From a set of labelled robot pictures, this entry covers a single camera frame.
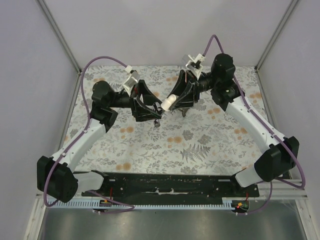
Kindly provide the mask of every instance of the white bracket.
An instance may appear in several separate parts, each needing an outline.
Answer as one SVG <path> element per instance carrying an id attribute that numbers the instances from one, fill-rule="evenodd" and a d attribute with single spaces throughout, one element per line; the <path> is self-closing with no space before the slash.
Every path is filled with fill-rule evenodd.
<path id="1" fill-rule="evenodd" d="M 136 85 L 139 78 L 140 75 L 136 71 L 133 71 L 130 73 L 130 76 L 127 78 L 127 80 L 122 84 L 123 89 L 129 96 L 131 96 L 132 88 Z"/>
<path id="2" fill-rule="evenodd" d="M 78 179 L 77 193 L 86 192 L 88 190 L 98 190 L 104 181 L 104 177 L 100 174 L 90 171 L 86 173 L 77 173 L 73 175 Z"/>
<path id="3" fill-rule="evenodd" d="M 200 53 L 196 56 L 196 58 L 194 58 L 191 55 L 184 55 L 182 58 L 182 64 L 185 66 L 186 69 L 191 71 L 193 75 L 196 76 L 197 80 L 199 80 L 202 69 L 204 68 L 201 65 L 201 63 L 204 62 L 205 60 L 206 60 L 206 57 L 204 57 Z"/>

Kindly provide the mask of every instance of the red wire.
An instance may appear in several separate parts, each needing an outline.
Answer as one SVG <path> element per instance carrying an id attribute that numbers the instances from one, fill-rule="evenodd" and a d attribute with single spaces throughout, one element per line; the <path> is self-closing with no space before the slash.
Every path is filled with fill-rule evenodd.
<path id="1" fill-rule="evenodd" d="M 112 187 L 110 188 L 110 199 L 112 200 Z"/>

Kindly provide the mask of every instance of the white cable tray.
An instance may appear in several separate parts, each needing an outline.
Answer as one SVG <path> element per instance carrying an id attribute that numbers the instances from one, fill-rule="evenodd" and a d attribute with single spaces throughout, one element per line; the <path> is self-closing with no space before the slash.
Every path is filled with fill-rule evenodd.
<path id="1" fill-rule="evenodd" d="M 49 198 L 48 203 L 51 204 L 55 198 Z M 126 209 L 128 207 L 121 205 L 99 206 L 101 199 L 79 198 L 71 199 L 64 203 L 58 201 L 51 208 L 56 209 Z M 222 204 L 201 204 L 201 205 L 135 205 L 136 210 L 234 210 L 231 206 L 232 200 L 223 199 Z"/>

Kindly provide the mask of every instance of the cable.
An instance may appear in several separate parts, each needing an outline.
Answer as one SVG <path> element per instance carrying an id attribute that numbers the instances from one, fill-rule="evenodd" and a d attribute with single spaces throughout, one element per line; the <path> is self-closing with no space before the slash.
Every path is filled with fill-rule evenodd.
<path id="1" fill-rule="evenodd" d="M 216 42 L 217 42 L 218 45 L 219 45 L 219 48 L 220 48 L 221 52 L 224 53 L 224 50 L 223 50 L 223 48 L 222 48 L 222 45 L 221 45 L 218 37 L 214 34 L 214 35 L 212 35 L 212 36 L 210 37 L 210 40 L 209 40 L 209 42 L 208 42 L 208 44 L 207 44 L 207 46 L 206 46 L 206 49 L 204 50 L 203 56 L 204 56 L 205 54 L 207 54 L 207 52 L 208 52 L 208 50 L 209 50 L 209 47 L 210 47 L 211 42 L 212 42 L 213 39 L 216 40 Z M 294 163 L 296 164 L 296 167 L 298 168 L 299 173 L 300 173 L 300 175 L 301 175 L 301 185 L 296 185 L 296 184 L 294 184 L 294 183 L 291 183 L 291 182 L 286 181 L 286 180 L 281 179 L 281 178 L 276 178 L 276 180 L 279 180 L 279 181 L 281 181 L 281 182 L 283 182 L 283 183 L 286 183 L 286 184 L 288 184 L 288 185 L 290 185 L 290 186 L 292 186 L 292 187 L 295 187 L 295 188 L 297 188 L 297 189 L 304 189 L 305 186 L 306 186 L 306 176 L 305 176 L 305 174 L 304 174 L 304 171 L 303 171 L 303 169 L 302 169 L 302 167 L 301 167 L 298 159 L 296 158 L 296 156 L 294 155 L 294 153 L 287 147 L 287 145 L 280 139 L 280 137 L 278 137 L 278 136 L 275 134 L 275 132 L 272 131 L 272 129 L 271 129 L 270 127 L 268 127 L 268 125 L 257 115 L 257 113 L 255 113 L 255 111 L 253 111 L 252 109 L 250 109 L 250 106 L 249 106 L 249 104 L 248 104 L 248 102 L 247 102 L 247 100 L 246 100 L 246 98 L 245 98 L 245 95 L 244 95 L 244 93 L 243 93 L 243 91 L 242 91 L 242 89 L 241 89 L 241 86 L 240 86 L 240 84 L 239 84 L 236 76 L 233 75 L 233 78 L 234 78 L 235 84 L 237 85 L 237 87 L 238 87 L 238 89 L 239 89 L 241 98 L 242 98 L 242 100 L 243 100 L 246 108 L 248 109 L 248 111 L 250 111 L 250 113 L 252 113 L 252 115 L 264 126 L 264 128 L 284 147 L 284 149 L 288 152 L 288 154 L 290 155 L 290 157 L 293 159 L 293 161 L 294 161 Z"/>
<path id="2" fill-rule="evenodd" d="M 127 204 L 127 203 L 123 203 L 123 202 L 119 202 L 119 201 L 115 201 L 115 200 L 112 200 L 110 198 L 107 198 L 99 193 L 97 193 L 96 191 L 93 191 L 93 190 L 89 190 L 87 191 L 88 193 L 91 193 L 91 194 L 94 194 L 100 198 L 103 198 L 111 203 L 114 203 L 114 204 L 118 204 L 118 205 L 122 205 L 122 206 L 126 206 L 126 207 L 130 207 L 130 208 L 126 208 L 126 209 L 121 209 L 121 210 L 117 210 L 117 211 L 107 211 L 107 212 L 99 212 L 97 210 L 93 210 L 95 213 L 99 213 L 99 214 L 119 214 L 119 213 L 124 213 L 124 212 L 130 212 L 132 211 L 133 209 L 135 209 L 135 206 L 134 205 L 130 205 L 130 204 Z"/>
<path id="3" fill-rule="evenodd" d="M 223 53 L 223 54 L 225 53 L 225 51 L 222 48 L 221 42 L 219 41 L 217 35 L 213 34 L 209 39 L 209 42 L 208 42 L 208 44 L 207 44 L 207 46 L 206 46 L 206 48 L 204 50 L 204 53 L 202 54 L 204 57 L 207 55 L 207 52 L 208 52 L 208 50 L 210 48 L 210 45 L 211 45 L 213 39 L 215 39 L 216 42 L 218 43 L 221 53 Z"/>
<path id="4" fill-rule="evenodd" d="M 88 106 L 88 103 L 87 103 L 86 97 L 85 97 L 84 78 L 85 78 L 85 73 L 86 73 L 87 69 L 89 68 L 89 66 L 93 62 L 100 60 L 100 59 L 110 59 L 110 60 L 113 60 L 113 61 L 117 62 L 118 64 L 124 66 L 125 68 L 127 67 L 127 65 L 124 64 L 122 61 L 119 61 L 118 59 L 115 59 L 111 56 L 98 56 L 98 57 L 92 59 L 91 61 L 89 61 L 87 63 L 87 65 L 84 67 L 84 69 L 82 70 L 81 79 L 80 79 L 80 89 L 81 89 L 81 95 L 82 95 L 82 99 L 83 99 L 85 110 L 86 110 L 87 121 L 86 121 L 86 125 L 85 125 L 83 131 L 65 148 L 65 150 L 61 153 L 61 155 L 58 157 L 58 159 L 55 161 L 55 163 L 51 167 L 51 169 L 48 173 L 48 176 L 46 177 L 44 189 L 43 189 L 43 202 L 44 202 L 44 205 L 48 208 L 54 206 L 58 202 L 58 200 L 55 200 L 53 203 L 49 204 L 48 200 L 47 200 L 49 181 L 51 179 L 51 176 L 52 176 L 54 170 L 56 169 L 56 167 L 57 167 L 58 163 L 61 161 L 61 159 L 64 157 L 63 154 L 66 154 L 68 152 L 68 150 L 82 137 L 82 135 L 85 133 L 84 131 L 87 130 L 89 127 L 90 111 L 89 111 L 89 106 Z"/>
<path id="5" fill-rule="evenodd" d="M 253 211 L 246 212 L 246 213 L 240 213 L 240 212 L 238 212 L 238 213 L 236 213 L 236 215 L 240 215 L 240 216 L 251 215 L 251 214 L 254 214 L 254 213 L 256 213 L 256 212 L 259 212 L 259 211 L 265 209 L 266 206 L 268 205 L 270 199 L 271 199 L 272 191 L 273 191 L 273 184 L 272 184 L 272 181 L 271 181 L 271 182 L 270 182 L 270 193 L 269 193 L 269 196 L 268 196 L 268 198 L 266 199 L 266 201 L 264 202 L 264 204 L 263 204 L 261 207 L 255 209 L 255 210 L 253 210 Z"/>

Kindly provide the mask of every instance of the table surface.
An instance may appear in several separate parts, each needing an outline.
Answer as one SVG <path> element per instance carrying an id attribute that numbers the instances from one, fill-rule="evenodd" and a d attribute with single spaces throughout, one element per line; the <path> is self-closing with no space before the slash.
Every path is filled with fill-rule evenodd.
<path id="1" fill-rule="evenodd" d="M 250 201 L 250 208 L 261 205 Z M 134 210 L 98 215 L 90 209 L 46 210 L 38 240 L 307 240 L 295 201 L 236 216 L 225 210 Z"/>
<path id="2" fill-rule="evenodd" d="M 173 89 L 181 68 L 136 66 L 133 69 L 163 101 Z M 209 71 L 209 67 L 204 68 L 204 72 Z M 254 68 L 237 67 L 235 75 L 253 106 L 266 117 Z M 120 66 L 90 67 L 84 79 L 89 106 L 92 87 L 97 81 L 108 81 L 119 91 L 127 77 Z M 159 128 L 154 128 L 152 121 L 135 122 L 130 109 L 115 110 L 119 114 L 113 127 L 87 152 L 77 171 L 232 175 L 261 155 L 247 131 L 213 102 L 209 92 L 200 95 L 199 102 L 185 118 L 177 110 L 165 113 Z M 64 143 L 81 129 L 86 117 L 79 93 Z"/>

